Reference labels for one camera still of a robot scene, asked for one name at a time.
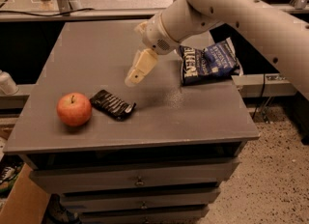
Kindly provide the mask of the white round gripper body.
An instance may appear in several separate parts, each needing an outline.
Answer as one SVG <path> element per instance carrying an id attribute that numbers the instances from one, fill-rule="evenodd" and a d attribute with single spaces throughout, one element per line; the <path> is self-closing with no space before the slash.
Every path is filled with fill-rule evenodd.
<path id="1" fill-rule="evenodd" d="M 158 55 L 167 55 L 180 45 L 169 35 L 163 22 L 163 12 L 138 24 L 134 28 L 134 32 L 141 37 L 142 43 L 146 47 Z"/>

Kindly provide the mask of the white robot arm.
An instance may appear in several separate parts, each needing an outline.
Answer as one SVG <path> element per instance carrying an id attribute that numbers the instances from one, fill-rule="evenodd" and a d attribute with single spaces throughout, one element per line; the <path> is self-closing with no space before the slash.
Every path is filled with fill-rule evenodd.
<path id="1" fill-rule="evenodd" d="M 125 83 L 134 86 L 141 82 L 159 55 L 208 31 L 217 21 L 236 29 L 309 98 L 308 24 L 261 0 L 176 0 L 135 28 L 146 48 L 135 54 Z"/>

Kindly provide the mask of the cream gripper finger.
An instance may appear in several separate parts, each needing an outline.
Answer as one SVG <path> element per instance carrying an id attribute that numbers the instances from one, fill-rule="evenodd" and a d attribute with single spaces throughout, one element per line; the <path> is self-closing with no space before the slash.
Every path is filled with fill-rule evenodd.
<path id="1" fill-rule="evenodd" d="M 141 55 L 141 51 L 140 51 L 140 50 L 137 50 L 136 53 L 135 53 L 135 55 L 134 55 L 134 58 L 133 58 L 132 66 L 131 66 L 131 68 L 129 69 L 129 71 L 135 70 L 136 65 L 137 65 L 137 63 L 138 63 L 138 60 L 139 60 L 139 58 L 140 58 L 140 55 Z"/>
<path id="2" fill-rule="evenodd" d="M 157 54 L 147 48 L 141 51 L 135 70 L 128 71 L 125 83 L 128 87 L 139 84 L 157 64 Z"/>

